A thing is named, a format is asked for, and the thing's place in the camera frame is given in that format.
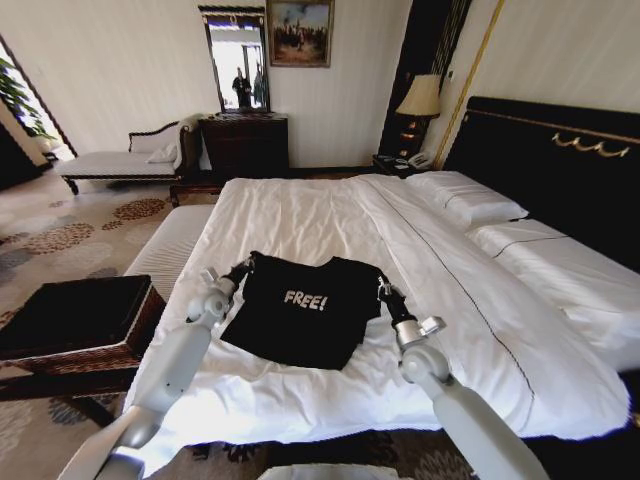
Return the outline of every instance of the door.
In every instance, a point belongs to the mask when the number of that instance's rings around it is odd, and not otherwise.
[[[27,154],[0,124],[0,190],[40,175]]]

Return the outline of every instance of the nightstand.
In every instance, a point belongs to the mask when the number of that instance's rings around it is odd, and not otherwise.
[[[416,173],[426,172],[427,170],[418,170],[417,168],[399,162],[396,157],[389,155],[373,155],[373,165],[377,173],[383,175],[393,175],[400,178],[407,178]]]

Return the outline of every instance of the black t-shirt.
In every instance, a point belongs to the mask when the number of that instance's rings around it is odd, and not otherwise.
[[[286,365],[342,369],[380,316],[380,270],[338,257],[319,267],[257,252],[254,260],[222,340]]]

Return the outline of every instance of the white duvet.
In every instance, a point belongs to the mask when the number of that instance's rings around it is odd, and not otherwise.
[[[616,373],[559,312],[415,193],[402,180],[378,175],[227,183],[141,370],[167,332],[184,321],[189,300],[204,290],[203,267],[227,272],[251,250],[309,265],[335,255],[380,267],[417,316],[443,317],[448,326],[434,346],[458,380],[519,435],[579,439],[624,425],[628,395]],[[235,300],[231,315],[240,294]],[[282,366],[213,340],[191,386],[141,450],[145,475],[189,444],[305,442],[367,429],[439,428],[426,395],[398,372],[395,335],[382,311],[342,371]],[[310,328],[310,337],[314,328],[323,327]]]

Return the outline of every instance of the white cushion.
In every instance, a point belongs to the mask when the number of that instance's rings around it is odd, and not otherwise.
[[[171,163],[147,163],[148,153],[93,152],[59,162],[59,175],[174,175]]]
[[[426,172],[412,175],[406,182],[462,231],[524,218],[529,213],[513,200],[459,172]]]
[[[150,275],[165,301],[207,223],[213,205],[174,209],[160,224],[125,275]]]
[[[640,275],[536,220],[467,236],[562,310],[611,366],[640,368]]]
[[[173,163],[178,157],[178,146],[175,143],[158,148],[147,158],[147,163]]]
[[[153,135],[132,135],[131,136],[131,152],[132,153],[152,153],[158,148],[164,147],[169,143],[175,143],[180,147],[177,148],[177,155],[173,162],[174,170],[182,164],[182,147],[181,147],[181,134],[182,130],[193,132],[198,128],[198,121],[204,115],[196,113],[183,118],[178,124],[163,130],[160,133]]]

